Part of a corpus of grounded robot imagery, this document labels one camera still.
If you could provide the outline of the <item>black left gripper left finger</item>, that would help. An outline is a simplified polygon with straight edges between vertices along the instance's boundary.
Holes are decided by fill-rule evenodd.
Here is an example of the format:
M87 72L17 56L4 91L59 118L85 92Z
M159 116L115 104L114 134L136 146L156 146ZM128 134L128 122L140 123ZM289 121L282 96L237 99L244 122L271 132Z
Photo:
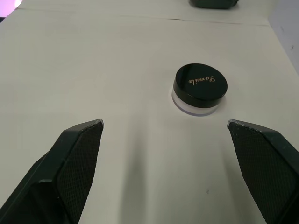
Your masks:
M2 224L77 224L95 174L101 119L64 130L0 209Z

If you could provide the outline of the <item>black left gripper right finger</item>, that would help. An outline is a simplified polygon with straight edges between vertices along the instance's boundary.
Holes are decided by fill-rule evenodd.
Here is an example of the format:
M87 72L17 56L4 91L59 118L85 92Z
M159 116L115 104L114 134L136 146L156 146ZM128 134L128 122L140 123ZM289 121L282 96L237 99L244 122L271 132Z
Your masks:
M299 153L278 131L228 122L242 177L268 224L299 222Z

